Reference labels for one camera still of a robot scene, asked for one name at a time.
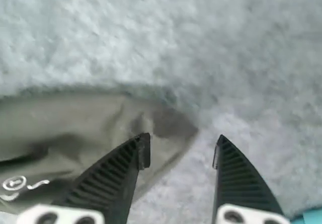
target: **logo on fabric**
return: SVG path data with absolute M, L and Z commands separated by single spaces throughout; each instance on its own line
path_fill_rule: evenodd
M 41 180 L 33 185 L 27 185 L 27 178 L 25 176 L 14 176 L 6 179 L 2 183 L 2 187 L 7 191 L 17 191 L 11 195 L 0 195 L 0 199 L 4 201 L 13 201 L 17 199 L 20 195 L 19 190 L 23 189 L 27 185 L 28 190 L 34 190 L 42 185 L 49 184 L 49 180 Z
M 14 176 L 6 179 L 2 183 L 2 187 L 8 191 L 16 191 L 25 187 L 27 184 L 27 178 L 25 176 Z

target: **teal object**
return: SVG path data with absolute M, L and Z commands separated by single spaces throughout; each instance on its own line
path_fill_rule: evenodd
M 322 208 L 304 212 L 301 218 L 292 221 L 292 224 L 320 224 L 322 223 Z

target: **black ridged surface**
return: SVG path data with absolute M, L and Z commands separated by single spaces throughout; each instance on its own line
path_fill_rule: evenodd
M 81 174 L 52 204 L 98 210 L 110 224 L 126 224 L 139 170 L 150 166 L 150 135 L 128 140 Z
M 223 135 L 217 142 L 213 166 L 217 169 L 214 217 L 217 209 L 225 203 L 283 214 L 255 167 Z

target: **gray fabric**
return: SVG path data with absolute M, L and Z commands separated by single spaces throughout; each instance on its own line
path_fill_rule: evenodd
M 322 204 L 321 5 L 321 0 L 1 0 L 0 93 L 86 85 L 126 88 L 171 104 L 209 128 L 210 140 L 221 133 L 231 138 L 293 216 Z M 175 181 L 163 182 L 174 200 L 186 201 L 183 176 L 211 178 L 213 172 L 203 172 L 211 161 L 203 151 L 192 154 L 205 164 L 197 173 L 176 169 Z M 207 186 L 208 177 L 202 183 L 190 179 L 189 188 Z M 157 204 L 168 204 L 165 196 L 142 199 L 155 223 Z M 196 207 L 198 200 L 191 198 Z M 195 223 L 206 215 L 163 213 L 167 223 Z
M 0 196 L 0 210 L 11 213 L 52 202 L 101 157 L 148 132 L 152 138 L 151 166 L 139 174 L 134 195 L 137 200 L 178 161 L 197 133 L 186 117 L 161 104 L 93 93 L 2 102 L 0 126 L 0 183 L 16 176 L 26 177 L 25 185 L 51 182 L 30 191 L 24 186 L 19 190 L 1 187 L 1 195 L 20 194 L 9 201 Z

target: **white logo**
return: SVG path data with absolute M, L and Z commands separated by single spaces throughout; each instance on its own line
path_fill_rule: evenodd
M 37 182 L 36 184 L 27 185 L 27 189 L 34 190 L 34 189 L 37 189 L 41 185 L 47 185 L 49 183 L 50 183 L 49 180 L 41 180 L 41 181 Z M 2 183 L 2 187 L 8 191 L 17 191 L 17 190 L 21 190 L 22 188 L 24 188 L 26 186 L 26 184 L 27 184 L 27 178 L 25 176 L 14 176 L 9 179 L 6 179 Z M 4 201 L 13 201 L 13 200 L 17 199 L 19 197 L 19 195 L 20 194 L 17 192 L 13 193 L 11 195 L 0 195 L 0 199 L 2 199 Z
M 4 201 L 13 201 L 17 199 L 19 196 L 19 193 L 13 193 L 12 195 L 0 195 L 0 198 Z
M 49 183 L 50 183 L 49 180 L 42 180 L 42 181 L 37 182 L 34 185 L 27 185 L 27 188 L 28 188 L 28 190 L 34 190 L 34 189 L 38 188 L 41 185 L 48 185 Z
M 8 191 L 16 191 L 24 188 L 27 183 L 27 178 L 25 176 L 14 176 L 6 179 L 2 183 L 2 187 Z

